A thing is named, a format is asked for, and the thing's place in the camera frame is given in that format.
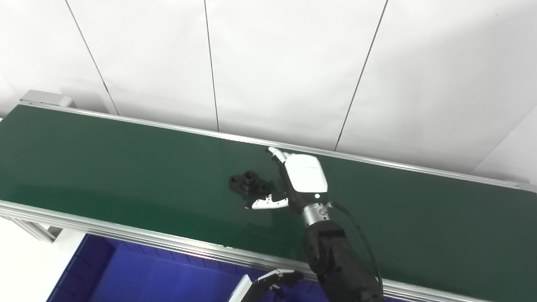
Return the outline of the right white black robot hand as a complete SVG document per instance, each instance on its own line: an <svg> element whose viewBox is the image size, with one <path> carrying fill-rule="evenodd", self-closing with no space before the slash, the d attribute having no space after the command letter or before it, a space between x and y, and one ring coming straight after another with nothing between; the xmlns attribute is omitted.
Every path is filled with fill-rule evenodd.
<svg viewBox="0 0 537 302"><path fill-rule="evenodd" d="M328 202L328 182L317 157L288 153L275 147L268 147L267 152L278 167L284 191L249 201L245 206L247 209L290 208L302 214L310 205Z"/></svg>

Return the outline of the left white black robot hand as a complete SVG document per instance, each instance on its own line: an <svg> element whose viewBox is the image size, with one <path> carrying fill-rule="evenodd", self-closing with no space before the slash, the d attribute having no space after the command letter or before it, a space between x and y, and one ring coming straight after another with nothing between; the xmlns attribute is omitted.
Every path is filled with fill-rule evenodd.
<svg viewBox="0 0 537 302"><path fill-rule="evenodd" d="M251 280L245 274L232 291L228 302L259 302L263 296L272 291L277 297L284 299L286 295L280 285L294 287L304 279L304 274L297 270L276 269Z"/></svg>

